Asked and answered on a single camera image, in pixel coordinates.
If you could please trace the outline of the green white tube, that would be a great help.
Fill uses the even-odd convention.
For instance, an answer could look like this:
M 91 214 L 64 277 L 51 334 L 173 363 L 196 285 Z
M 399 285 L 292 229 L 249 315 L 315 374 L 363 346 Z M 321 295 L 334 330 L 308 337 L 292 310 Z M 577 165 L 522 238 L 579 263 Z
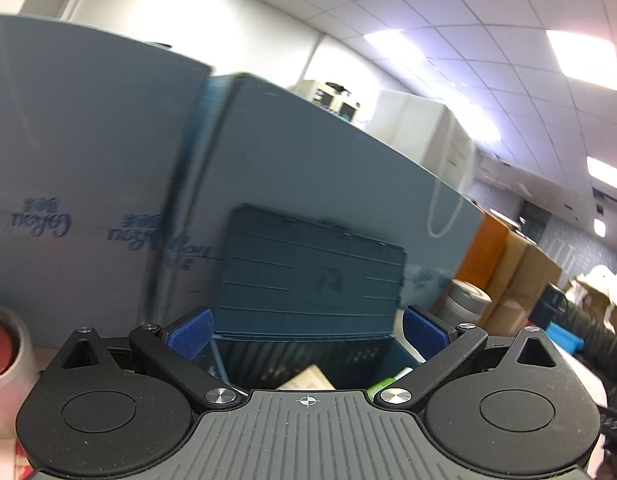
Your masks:
M 404 376 L 411 374 L 412 371 L 413 371 L 412 367 L 404 367 L 403 370 L 401 370 L 401 372 L 398 372 L 396 375 L 392 377 L 383 378 L 380 380 L 380 382 L 376 382 L 374 385 L 370 386 L 366 390 L 366 396 L 368 400 L 374 401 L 374 397 L 378 392 L 380 392 L 384 388 L 389 387 L 389 385 L 392 385 L 394 382 L 403 378 Z

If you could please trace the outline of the beige cosmetic tube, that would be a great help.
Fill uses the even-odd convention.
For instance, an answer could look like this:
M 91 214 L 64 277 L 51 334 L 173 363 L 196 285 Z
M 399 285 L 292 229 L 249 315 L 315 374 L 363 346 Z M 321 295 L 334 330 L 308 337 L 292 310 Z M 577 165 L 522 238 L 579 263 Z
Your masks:
M 333 391 L 335 387 L 321 369 L 312 364 L 277 387 L 280 391 Z

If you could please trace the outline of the clear packing tape roll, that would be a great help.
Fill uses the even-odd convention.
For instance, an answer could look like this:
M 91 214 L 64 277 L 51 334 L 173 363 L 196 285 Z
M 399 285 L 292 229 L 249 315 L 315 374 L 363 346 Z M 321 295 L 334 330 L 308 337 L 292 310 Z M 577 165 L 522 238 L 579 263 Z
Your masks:
M 14 343 L 13 361 L 0 375 L 0 439 L 11 439 L 16 436 L 18 411 L 37 382 L 39 370 L 30 333 L 22 318 L 0 307 L 0 324 L 8 330 Z

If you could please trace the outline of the black sofa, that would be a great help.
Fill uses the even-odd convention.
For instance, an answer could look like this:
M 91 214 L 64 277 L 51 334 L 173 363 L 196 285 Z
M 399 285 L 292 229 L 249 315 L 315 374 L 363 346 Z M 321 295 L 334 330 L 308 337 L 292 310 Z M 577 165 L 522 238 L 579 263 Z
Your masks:
M 553 322 L 584 340 L 577 359 L 603 382 L 608 405 L 617 410 L 617 335 L 570 301 L 558 310 Z

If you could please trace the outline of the dark blue thermos flask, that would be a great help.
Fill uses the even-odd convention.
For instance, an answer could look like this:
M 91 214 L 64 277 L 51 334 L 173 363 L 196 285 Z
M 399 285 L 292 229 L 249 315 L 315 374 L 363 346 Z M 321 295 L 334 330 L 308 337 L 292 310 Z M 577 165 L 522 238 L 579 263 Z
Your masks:
M 546 330 L 558 313 L 566 311 L 567 305 L 565 293 L 557 286 L 547 284 L 531 310 L 528 321 Z

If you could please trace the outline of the grey white travel mug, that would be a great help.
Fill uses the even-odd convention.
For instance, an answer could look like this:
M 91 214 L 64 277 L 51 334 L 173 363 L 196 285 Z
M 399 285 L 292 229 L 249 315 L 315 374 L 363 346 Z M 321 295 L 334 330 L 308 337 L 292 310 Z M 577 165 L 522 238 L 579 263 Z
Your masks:
M 486 292 L 466 281 L 453 280 L 438 306 L 437 317 L 447 325 L 478 325 L 492 300 Z

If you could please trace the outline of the brown cardboard box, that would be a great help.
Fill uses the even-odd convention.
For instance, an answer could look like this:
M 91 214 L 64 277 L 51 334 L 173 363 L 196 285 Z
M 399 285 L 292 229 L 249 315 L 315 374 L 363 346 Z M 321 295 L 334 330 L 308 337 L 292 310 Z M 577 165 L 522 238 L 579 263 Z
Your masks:
M 485 309 L 480 326 L 493 336 L 515 336 L 547 284 L 557 285 L 561 267 L 541 248 L 515 232 L 487 285 L 492 303 Z

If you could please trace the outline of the orange cardboard box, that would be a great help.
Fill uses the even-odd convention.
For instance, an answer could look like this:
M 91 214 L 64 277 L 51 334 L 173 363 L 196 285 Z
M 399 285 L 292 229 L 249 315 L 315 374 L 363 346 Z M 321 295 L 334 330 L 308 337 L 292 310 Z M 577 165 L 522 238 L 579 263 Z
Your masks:
M 508 234 L 507 224 L 485 211 L 473 242 L 455 274 L 456 280 L 482 290 L 487 289 L 499 259 L 505 252 Z

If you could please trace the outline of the blue plastic storage crate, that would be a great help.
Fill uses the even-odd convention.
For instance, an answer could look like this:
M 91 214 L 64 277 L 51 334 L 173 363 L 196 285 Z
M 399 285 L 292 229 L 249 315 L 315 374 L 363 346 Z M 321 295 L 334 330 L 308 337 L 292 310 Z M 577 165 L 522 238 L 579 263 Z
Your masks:
M 394 335 L 405 252 L 343 226 L 241 206 L 231 214 L 208 352 L 217 378 L 273 390 L 315 365 L 365 390 L 418 365 Z

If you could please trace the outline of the left blue cardboard box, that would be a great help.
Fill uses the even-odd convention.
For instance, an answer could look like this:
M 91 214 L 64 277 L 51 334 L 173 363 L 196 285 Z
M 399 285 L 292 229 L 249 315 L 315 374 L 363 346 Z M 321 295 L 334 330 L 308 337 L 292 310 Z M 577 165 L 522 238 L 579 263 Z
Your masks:
M 209 66 L 0 14 L 0 305 L 33 341 L 139 320 Z

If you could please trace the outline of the blue cardboard box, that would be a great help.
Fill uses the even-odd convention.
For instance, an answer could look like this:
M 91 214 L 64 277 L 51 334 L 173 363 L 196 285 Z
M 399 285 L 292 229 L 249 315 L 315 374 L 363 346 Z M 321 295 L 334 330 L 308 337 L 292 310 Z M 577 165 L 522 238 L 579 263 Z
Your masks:
M 457 271 L 483 218 L 429 170 L 345 120 L 257 76 L 215 76 L 167 194 L 146 321 L 213 304 L 229 218 L 242 205 L 400 247 L 405 278 Z
M 0 305 L 33 341 L 139 320 L 209 66 L 0 14 Z

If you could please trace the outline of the white paper shopping bag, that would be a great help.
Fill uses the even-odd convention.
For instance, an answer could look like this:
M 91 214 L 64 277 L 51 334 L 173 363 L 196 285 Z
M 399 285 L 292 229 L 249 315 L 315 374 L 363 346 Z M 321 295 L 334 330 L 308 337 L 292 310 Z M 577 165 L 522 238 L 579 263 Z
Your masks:
M 386 90 L 379 96 L 366 132 L 435 175 L 426 228 L 432 238 L 449 234 L 463 203 L 457 202 L 450 218 L 436 226 L 441 188 L 447 185 L 465 193 L 476 156 L 475 142 L 451 109 L 422 96 Z

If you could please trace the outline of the right blue cardboard box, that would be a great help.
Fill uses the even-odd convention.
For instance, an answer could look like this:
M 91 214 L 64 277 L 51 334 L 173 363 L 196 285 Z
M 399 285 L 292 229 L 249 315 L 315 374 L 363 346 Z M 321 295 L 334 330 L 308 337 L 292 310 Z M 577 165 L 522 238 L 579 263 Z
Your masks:
M 213 304 L 229 218 L 242 205 L 400 247 L 405 278 L 457 271 L 483 218 L 429 170 L 345 120 L 257 76 L 215 76 L 167 194 L 146 321 Z

